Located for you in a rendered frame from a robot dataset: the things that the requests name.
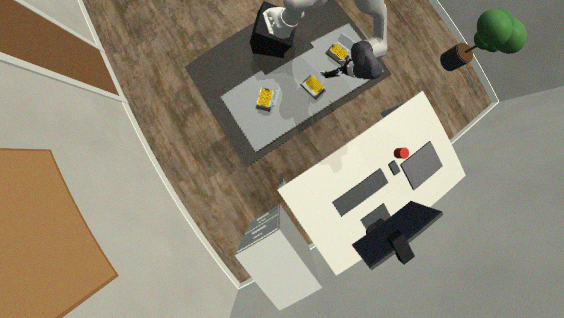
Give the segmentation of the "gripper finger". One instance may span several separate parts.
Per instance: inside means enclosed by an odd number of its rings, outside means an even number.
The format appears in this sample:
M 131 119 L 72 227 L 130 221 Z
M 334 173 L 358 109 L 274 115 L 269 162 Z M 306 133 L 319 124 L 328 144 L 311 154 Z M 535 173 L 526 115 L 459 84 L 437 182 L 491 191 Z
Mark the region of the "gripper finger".
M 341 68 L 343 68 L 343 66 L 337 68 L 336 70 L 329 71 L 330 73 L 329 73 L 329 72 L 326 72 L 326 71 L 325 71 L 325 72 L 321 71 L 320 73 L 321 73 L 322 76 L 324 75 L 325 78 L 339 77 L 339 76 L 340 76 L 339 74 L 341 74 L 342 71 L 339 72 L 338 69 L 341 69 Z M 337 72 L 337 71 L 338 71 L 338 72 Z
M 345 61 L 346 61 L 346 62 L 348 62 L 348 61 L 351 62 L 352 59 L 349 58 L 349 60 L 339 60 L 340 65 L 344 65 L 344 64 L 346 63 Z

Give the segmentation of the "yellow perforated plate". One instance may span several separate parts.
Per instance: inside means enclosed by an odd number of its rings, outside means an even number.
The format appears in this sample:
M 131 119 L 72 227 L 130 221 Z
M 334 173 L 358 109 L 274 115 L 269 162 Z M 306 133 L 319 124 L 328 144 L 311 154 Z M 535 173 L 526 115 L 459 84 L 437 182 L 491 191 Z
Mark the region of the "yellow perforated plate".
M 314 90 L 315 94 L 317 94 L 320 89 L 322 90 L 324 88 L 313 76 L 307 79 L 306 85 L 311 88 L 311 90 Z
M 258 103 L 257 103 L 257 104 L 259 104 L 259 105 L 264 105 L 264 104 L 265 104 L 264 106 L 268 106 L 268 107 L 269 107 L 269 103 L 270 103 L 270 98 L 271 98 L 271 96 L 272 96 L 272 90 L 269 90 L 269 89 L 267 89 L 267 88 L 265 88 L 265 89 L 262 88 L 262 89 L 261 89 L 261 92 L 260 92 L 260 96 L 259 96 L 259 99 L 258 99 Z M 262 104 L 261 104 L 261 103 L 262 103 Z
M 346 50 L 344 50 L 342 47 L 340 47 L 338 44 L 334 44 L 334 45 L 335 46 L 333 46 L 330 51 L 335 53 L 341 59 L 344 59 L 345 56 L 348 54 L 348 52 Z

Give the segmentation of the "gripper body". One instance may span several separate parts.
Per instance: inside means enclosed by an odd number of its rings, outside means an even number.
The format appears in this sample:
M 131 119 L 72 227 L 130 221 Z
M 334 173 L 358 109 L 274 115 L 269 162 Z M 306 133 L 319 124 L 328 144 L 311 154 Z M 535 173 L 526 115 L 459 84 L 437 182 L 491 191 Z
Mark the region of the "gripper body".
M 346 62 L 346 63 L 344 64 L 343 68 L 339 69 L 339 71 L 342 71 L 341 74 L 344 73 L 345 75 L 349 76 L 348 73 L 347 73 L 347 65 L 348 65 L 348 64 L 349 64 L 349 62 Z

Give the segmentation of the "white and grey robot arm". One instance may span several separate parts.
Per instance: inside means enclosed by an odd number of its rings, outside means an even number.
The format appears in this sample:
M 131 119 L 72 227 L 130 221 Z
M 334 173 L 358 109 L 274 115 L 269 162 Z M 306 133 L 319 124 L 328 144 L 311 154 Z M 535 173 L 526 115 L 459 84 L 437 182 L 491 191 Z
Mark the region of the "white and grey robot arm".
M 370 39 L 353 44 L 353 62 L 347 65 L 347 72 L 353 78 L 376 79 L 383 71 L 382 64 L 376 58 L 383 57 L 387 52 L 387 8 L 384 0 L 354 1 L 362 13 L 373 18 L 374 35 Z M 285 8 L 269 8 L 263 13 L 269 34 L 281 39 L 289 37 L 290 32 L 304 17 L 304 11 L 326 2 L 327 0 L 283 0 Z

